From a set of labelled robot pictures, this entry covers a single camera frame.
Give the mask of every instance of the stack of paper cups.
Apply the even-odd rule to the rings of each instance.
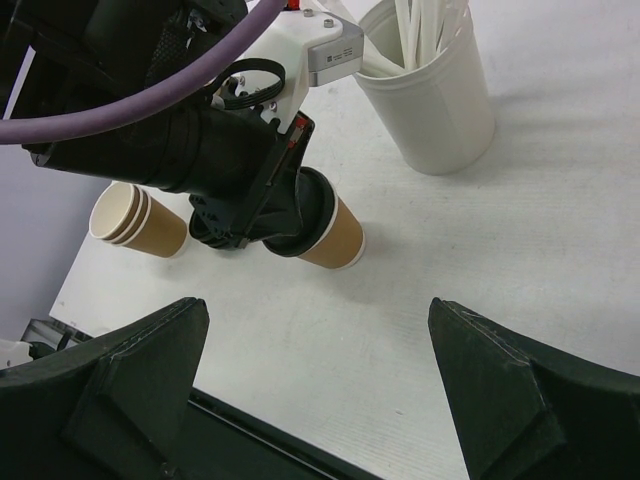
[[[394,0],[376,5],[360,25],[381,53],[402,64]],[[456,172],[491,144],[495,118],[468,9],[451,42],[427,65],[395,77],[355,77],[405,161],[419,172]]]
[[[188,238],[180,217],[146,190],[120,182],[113,183],[96,202],[89,232],[106,243],[163,258],[180,253]]]

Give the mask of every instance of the gray wall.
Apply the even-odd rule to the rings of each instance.
[[[19,340],[30,318],[47,317],[107,185],[0,147],[0,338]]]

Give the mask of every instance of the brown paper cup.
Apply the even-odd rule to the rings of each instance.
[[[91,235],[106,242],[121,235],[133,221],[140,198],[140,190],[135,185],[122,182],[110,185],[102,192],[91,212]]]
[[[146,215],[141,226],[121,245],[157,257],[176,255],[187,240],[187,224],[150,195]]]
[[[338,198],[335,218],[315,246],[298,258],[329,269],[355,265],[365,249],[365,235],[360,222]]]

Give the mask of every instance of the white cup rim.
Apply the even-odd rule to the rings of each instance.
[[[126,205],[126,208],[124,208],[122,212],[119,212],[121,213],[119,220],[115,222],[115,225],[113,225],[109,229],[109,231],[105,233],[96,234],[95,222],[98,221],[97,216],[102,213],[100,211],[100,207],[103,206],[102,204],[106,201],[108,196],[114,193],[115,189],[120,189],[123,187],[128,187],[128,192],[129,192],[129,200]],[[93,206],[93,210],[91,211],[91,217],[89,218],[89,233],[93,238],[96,238],[98,240],[104,240],[105,238],[108,238],[109,236],[113,235],[116,231],[118,231],[119,228],[122,227],[124,221],[127,219],[127,216],[129,215],[129,212],[133,208],[133,202],[135,200],[135,192],[136,192],[135,185],[132,185],[130,183],[124,183],[124,182],[114,182],[111,185],[109,185],[109,187],[107,187],[107,189],[104,192],[102,192],[100,197],[98,197],[96,204]]]
[[[136,190],[138,190],[138,193],[140,194],[140,199],[138,201],[138,207],[136,209],[136,213],[134,214],[133,218],[129,222],[129,225],[127,225],[127,228],[125,228],[122,231],[122,233],[120,235],[118,235],[116,238],[113,238],[111,240],[105,240],[107,243],[112,243],[114,245],[117,245],[118,242],[120,242],[122,239],[126,238],[127,235],[129,235],[129,233],[131,232],[131,229],[135,225],[135,223],[138,220],[138,218],[140,218],[140,215],[144,213],[142,211],[142,205],[144,204],[144,198],[145,198],[145,193],[146,192],[142,188],[138,187],[137,185],[134,185],[134,188]]]
[[[142,223],[137,228],[137,230],[133,232],[133,235],[131,235],[131,237],[129,237],[125,242],[119,245],[116,245],[117,247],[124,247],[126,245],[129,245],[136,238],[138,238],[138,235],[140,235],[140,232],[142,232],[144,227],[147,225],[147,222],[149,221],[149,217],[151,216],[151,204],[153,203],[153,201],[152,201],[151,195],[149,195],[149,193],[146,190],[140,189],[140,191],[143,192],[145,197],[147,197],[147,211],[145,212],[144,220],[142,220]]]

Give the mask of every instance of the black mount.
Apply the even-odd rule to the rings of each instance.
[[[453,302],[429,330],[471,480],[640,478],[640,378]]]
[[[0,23],[6,30],[0,107],[29,46],[36,56],[14,118],[85,110],[134,94],[197,59],[246,13],[244,0],[21,0],[8,28]],[[243,60],[229,68],[243,62],[246,70],[270,61]],[[279,91],[286,72],[271,67],[279,77],[271,88]],[[322,230],[316,225],[322,215],[311,204],[323,204],[328,185],[301,171],[314,123],[298,113],[288,132],[278,134],[278,121],[265,123],[263,106],[251,103],[271,90],[236,97],[229,72],[214,81],[213,92],[204,87],[133,125],[24,147],[39,167],[190,193],[191,235],[211,247],[238,249],[278,237],[291,244],[297,235],[306,245],[310,229]],[[211,102],[224,80],[221,95],[229,108],[221,110]]]
[[[202,300],[0,370],[2,478],[380,480],[192,388]]]

